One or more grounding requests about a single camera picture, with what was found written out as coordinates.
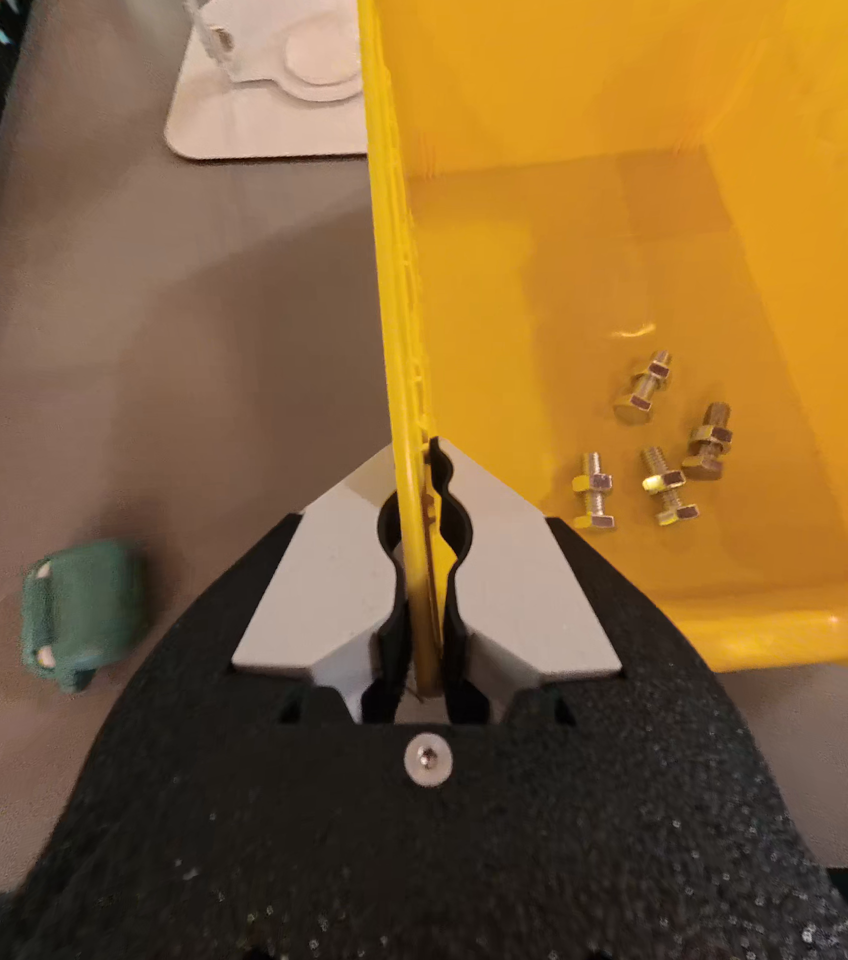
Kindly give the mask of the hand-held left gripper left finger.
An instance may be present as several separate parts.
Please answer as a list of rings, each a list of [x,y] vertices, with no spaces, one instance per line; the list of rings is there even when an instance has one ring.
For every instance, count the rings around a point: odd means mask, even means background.
[[[380,676],[376,639],[403,599],[378,521],[395,492],[388,444],[311,501],[240,638],[231,665],[335,690],[353,720]]]

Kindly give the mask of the white board stand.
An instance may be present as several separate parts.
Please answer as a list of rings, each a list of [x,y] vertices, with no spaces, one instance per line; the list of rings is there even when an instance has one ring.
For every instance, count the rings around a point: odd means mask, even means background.
[[[358,4],[186,1],[165,139],[199,162],[364,156]]]

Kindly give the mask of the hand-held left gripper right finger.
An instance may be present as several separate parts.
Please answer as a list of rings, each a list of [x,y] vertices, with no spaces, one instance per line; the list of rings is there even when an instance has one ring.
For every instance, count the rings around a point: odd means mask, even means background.
[[[527,691],[620,676],[545,514],[446,439],[431,439],[429,466],[450,722],[497,723]]]

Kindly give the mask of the silver hex bolt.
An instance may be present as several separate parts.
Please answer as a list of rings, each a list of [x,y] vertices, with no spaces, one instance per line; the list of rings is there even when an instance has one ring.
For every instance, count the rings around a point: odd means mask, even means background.
[[[683,470],[678,467],[670,466],[663,450],[658,446],[643,447],[640,451],[641,462],[645,471],[643,480],[653,474],[661,474],[670,470]],[[655,498],[657,503],[656,522],[659,526],[668,526],[678,522],[687,522],[695,520],[699,516],[699,508],[696,504],[686,502],[681,494],[683,486],[665,491],[658,495],[650,495]]]
[[[655,390],[656,384],[650,378],[643,375],[646,366],[650,360],[659,353],[667,352],[670,354],[670,373],[672,373],[673,354],[670,350],[661,349],[652,354],[644,366],[634,369],[632,376],[628,379],[627,385],[622,393],[614,402],[613,409],[615,416],[623,423],[631,426],[646,424],[654,413],[655,401],[658,394],[666,390]]]
[[[726,426],[730,429],[730,413],[729,403],[714,401],[708,405],[700,425]],[[730,450],[723,455],[718,455],[718,450],[709,447],[702,447],[700,450],[694,451],[689,449],[688,441],[687,455],[681,465],[682,471],[688,479],[717,481],[723,476],[724,459],[729,452]]]
[[[582,458],[582,467],[579,474],[604,473],[603,461],[597,451],[590,451]],[[598,493],[590,491],[586,493],[575,493],[582,505],[582,513],[574,518],[574,527],[578,530],[592,531],[612,531],[615,529],[615,518],[607,512],[608,497],[613,492]]]

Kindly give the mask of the yellow plastic bin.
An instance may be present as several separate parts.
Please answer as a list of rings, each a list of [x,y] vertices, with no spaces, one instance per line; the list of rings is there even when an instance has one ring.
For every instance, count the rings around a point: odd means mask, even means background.
[[[848,2],[359,2],[391,409],[580,530],[718,672],[848,664]],[[613,405],[672,353],[648,422]],[[726,402],[698,517],[659,526]]]

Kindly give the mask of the small green object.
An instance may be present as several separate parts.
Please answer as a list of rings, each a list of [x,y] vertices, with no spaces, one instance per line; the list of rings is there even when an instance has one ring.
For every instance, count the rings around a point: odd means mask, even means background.
[[[113,538],[70,546],[23,574],[22,666],[63,693],[80,693],[134,650],[147,621],[145,565],[135,547]]]

